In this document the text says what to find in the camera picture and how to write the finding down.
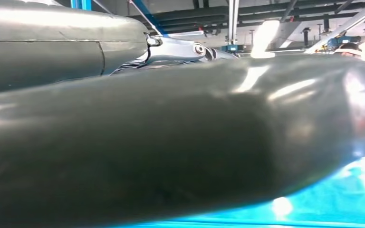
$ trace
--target blue machine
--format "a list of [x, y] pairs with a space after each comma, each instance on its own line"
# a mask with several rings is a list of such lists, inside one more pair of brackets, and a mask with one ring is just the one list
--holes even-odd
[[239, 49], [239, 46], [233, 45], [233, 44], [221, 47], [221, 50], [225, 51], [225, 52], [236, 52], [236, 51], [238, 51], [238, 49]]
[[349, 37], [349, 36], [340, 36], [336, 38], [332, 38], [328, 41], [327, 47], [336, 49], [341, 44], [344, 43], [359, 43], [362, 40], [361, 37]]
[[365, 228], [365, 158], [288, 197], [134, 228]]

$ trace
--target white pipe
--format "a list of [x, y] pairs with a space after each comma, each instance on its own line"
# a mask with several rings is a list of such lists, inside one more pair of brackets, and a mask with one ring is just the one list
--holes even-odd
[[231, 42], [232, 44], [236, 44], [236, 34], [237, 34], [237, 20], [239, 19], [239, 4], [240, 0], [234, 0], [234, 9], [233, 9], [233, 28], [231, 34]]
[[233, 39], [233, 17], [234, 17], [234, 0], [229, 0], [229, 32], [228, 32], [228, 44], [231, 44]]
[[306, 50], [304, 53], [306, 54], [314, 54], [316, 50], [320, 49], [323, 45], [328, 43], [328, 41], [332, 38], [335, 38], [336, 36], [342, 34], [345, 31], [348, 31], [349, 29], [363, 23], [365, 21], [365, 8], [360, 11], [358, 14], [356, 14], [354, 17], [349, 19], [345, 24], [343, 24], [341, 27], [335, 29], [332, 33], [330, 33], [328, 36], [326, 36], [324, 39], [317, 42], [315, 45], [310, 47], [308, 50]]

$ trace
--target ceiling beam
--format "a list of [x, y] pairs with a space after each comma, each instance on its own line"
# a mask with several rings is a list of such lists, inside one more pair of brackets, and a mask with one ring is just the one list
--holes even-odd
[[344, 4], [342, 4], [338, 9], [335, 10], [335, 14], [338, 14], [339, 12], [343, 11], [348, 7], [354, 0], [347, 0]]
[[[329, 19], [350, 18], [350, 17], [353, 17], [356, 14], [357, 13], [331, 14], [331, 15], [328, 15], [328, 18]], [[314, 20], [322, 20], [324, 18], [326, 18], [326, 16], [302, 17], [302, 18], [295, 19], [294, 21], [314, 21]], [[241, 24], [238, 24], [237, 27], [240, 28], [240, 27], [259, 26], [262, 23], [263, 23], [263, 21], [251, 22], [251, 23], [241, 23]], [[228, 28], [229, 28], [228, 25], [204, 27], [205, 30], [228, 29]], [[164, 30], [168, 33], [192, 32], [192, 31], [198, 31], [198, 26], [196, 26], [196, 25], [187, 25], [185, 27], [178, 27], [178, 28], [164, 27]]]
[[285, 13], [283, 14], [282, 18], [280, 19], [280, 22], [285, 22], [286, 18], [290, 14], [290, 12], [293, 10], [295, 4], [297, 3], [297, 0], [290, 0], [288, 7], [285, 10]]
[[[346, 2], [346, 0], [304, 0], [299, 1], [296, 6], [298, 7], [314, 7], [316, 5], [322, 4], [332, 4], [332, 3], [340, 3]], [[242, 7], [239, 8], [239, 15], [242, 14], [254, 14], [260, 12], [271, 12], [275, 10], [285, 10], [288, 7], [289, 3], [275, 3], [272, 5], [260, 5], [260, 6], [250, 6], [250, 7]], [[217, 7], [209, 7], [209, 8], [199, 8], [199, 9], [186, 9], [186, 10], [177, 10], [171, 12], [164, 13], [155, 13], [153, 16], [158, 21], [166, 21], [166, 20], [176, 20], [176, 19], [186, 19], [186, 18], [196, 18], [196, 17], [207, 17], [214, 15], [229, 15], [229, 7], [227, 6], [217, 6]], [[142, 16], [131, 16], [136, 20], [141, 22], [145, 22], [145, 19]]]
[[[353, 3], [349, 6], [350, 9], [363, 9], [365, 8], [365, 2]], [[313, 8], [305, 8], [305, 9], [294, 9], [290, 12], [289, 15], [308, 15], [308, 14], [324, 14], [328, 12], [332, 12], [337, 9], [337, 6], [321, 6], [321, 7], [313, 7]], [[267, 12], [267, 13], [257, 13], [250, 15], [239, 15], [239, 21], [252, 21], [252, 20], [266, 20], [266, 19], [279, 19], [283, 16], [282, 11], [277, 12]], [[189, 19], [175, 19], [175, 20], [167, 20], [160, 21], [160, 26], [164, 29], [171, 27], [186, 27], [186, 26], [198, 26], [198, 25], [206, 25], [206, 24], [216, 24], [216, 23], [228, 23], [228, 19], [224, 15], [218, 16], [202, 16], [199, 18], [189, 18]]]

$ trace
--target metal bolt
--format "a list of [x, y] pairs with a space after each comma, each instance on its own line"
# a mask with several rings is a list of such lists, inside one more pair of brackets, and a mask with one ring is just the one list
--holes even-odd
[[194, 51], [195, 51], [196, 54], [198, 54], [200, 56], [205, 55], [205, 47], [202, 44], [195, 44], [194, 45]]

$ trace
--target blue floor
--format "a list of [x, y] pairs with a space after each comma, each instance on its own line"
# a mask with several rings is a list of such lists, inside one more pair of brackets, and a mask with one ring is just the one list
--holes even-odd
[[134, 227], [155, 226], [365, 228], [365, 158], [301, 192], [261, 205]]

